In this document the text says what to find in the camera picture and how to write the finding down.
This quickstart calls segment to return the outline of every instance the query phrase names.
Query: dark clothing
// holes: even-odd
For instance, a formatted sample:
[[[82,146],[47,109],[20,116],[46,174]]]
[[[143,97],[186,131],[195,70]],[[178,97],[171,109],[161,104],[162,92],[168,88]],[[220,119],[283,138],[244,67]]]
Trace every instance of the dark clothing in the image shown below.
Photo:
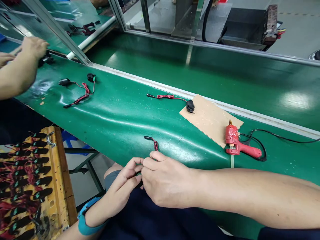
[[[105,179],[106,190],[120,171]],[[215,222],[197,208],[174,209],[155,205],[145,190],[134,189],[125,208],[111,218],[101,240],[240,240],[225,235]],[[320,230],[279,230],[262,228],[258,240],[315,240]]]

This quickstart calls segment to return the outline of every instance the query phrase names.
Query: hand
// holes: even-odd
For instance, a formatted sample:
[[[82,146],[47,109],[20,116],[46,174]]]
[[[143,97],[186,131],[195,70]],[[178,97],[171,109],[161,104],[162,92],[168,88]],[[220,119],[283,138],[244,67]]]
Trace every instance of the hand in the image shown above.
[[[25,37],[21,46],[22,53],[25,53],[26,56],[34,56],[37,60],[39,60],[46,54],[49,43],[41,38]]]
[[[14,60],[15,55],[9,54],[9,53],[3,53],[0,52],[0,68],[4,67],[7,65],[9,61]]]
[[[141,175],[137,172],[143,168],[143,158],[132,158],[119,172],[103,199],[106,201],[105,213],[107,218],[117,215],[127,204],[130,193],[140,183]]]
[[[194,191],[197,189],[195,169],[158,151],[152,151],[142,164],[144,188],[156,205],[169,208],[193,206]]]

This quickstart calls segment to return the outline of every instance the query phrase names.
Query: black power cord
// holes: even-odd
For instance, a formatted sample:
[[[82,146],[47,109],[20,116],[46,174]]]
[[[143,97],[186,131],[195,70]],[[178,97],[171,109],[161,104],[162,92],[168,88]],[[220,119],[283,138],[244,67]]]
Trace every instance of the black power cord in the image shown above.
[[[247,146],[250,146],[250,140],[251,140],[252,138],[253,138],[254,140],[256,140],[256,141],[261,145],[261,147],[262,147],[262,149],[263,149],[263,152],[264,152],[263,157],[254,158],[254,159],[256,159],[256,160],[258,160],[258,161],[260,161],[260,162],[265,162],[265,161],[267,160],[267,150],[266,150],[266,148],[264,147],[264,145],[262,144],[262,142],[260,142],[259,139],[255,138],[255,137],[253,137],[253,136],[251,136],[251,135],[247,135],[247,134],[244,134],[244,133],[240,133],[240,135],[246,136],[246,137],[249,138],[247,141],[241,142],[241,143],[243,143],[243,144],[245,144],[245,145],[247,145]]]
[[[209,0],[209,4],[207,6],[207,9],[206,9],[206,12],[205,12],[204,18],[203,18],[203,26],[202,26],[202,41],[203,42],[207,42],[206,27],[207,27],[208,16],[209,16],[209,12],[210,12],[212,3],[213,3],[213,0]]]
[[[254,138],[254,137],[252,136],[252,134],[253,134],[254,132],[256,132],[256,131],[267,132],[267,133],[270,133],[270,134],[273,135],[273,136],[276,136],[277,138],[281,138],[281,139],[284,139],[284,140],[287,140],[287,141],[290,141],[290,142],[295,142],[295,143],[314,143],[314,142],[320,141],[320,138],[318,138],[318,139],[315,139],[315,140],[312,140],[312,141],[300,142],[300,141],[296,141],[296,140],[292,140],[292,139],[289,139],[289,138],[282,137],[282,136],[280,136],[280,135],[278,135],[278,134],[275,134],[275,133],[273,133],[273,132],[270,132],[270,131],[267,131],[267,130],[264,130],[264,129],[254,129],[254,130],[252,130],[249,138]]]

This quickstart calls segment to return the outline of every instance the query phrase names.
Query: blue wristband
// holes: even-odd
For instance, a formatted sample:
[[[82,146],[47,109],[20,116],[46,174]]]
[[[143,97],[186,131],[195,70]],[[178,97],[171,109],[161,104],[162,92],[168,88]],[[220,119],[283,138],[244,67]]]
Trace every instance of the blue wristband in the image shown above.
[[[86,219],[85,219],[85,213],[87,212],[87,210],[93,205],[95,204],[100,198],[94,198],[92,200],[90,200],[89,202],[87,202],[83,208],[81,209],[81,211],[79,212],[78,215],[78,219],[79,219],[79,232],[84,235],[84,236],[89,236],[92,235],[94,233],[97,233],[100,229],[102,229],[108,221],[105,221],[104,223],[102,223],[101,225],[97,226],[97,227],[89,227],[86,224]]]

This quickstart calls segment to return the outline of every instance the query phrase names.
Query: brown cardboard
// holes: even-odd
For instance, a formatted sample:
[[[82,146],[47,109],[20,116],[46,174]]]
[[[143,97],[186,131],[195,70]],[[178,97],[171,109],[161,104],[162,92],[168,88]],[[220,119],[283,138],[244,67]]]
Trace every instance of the brown cardboard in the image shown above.
[[[194,114],[189,113],[186,107],[180,111],[180,114],[224,148],[226,146],[225,131],[226,126],[229,125],[229,120],[231,120],[232,124],[238,129],[242,126],[243,122],[199,94],[192,100],[194,104]]]

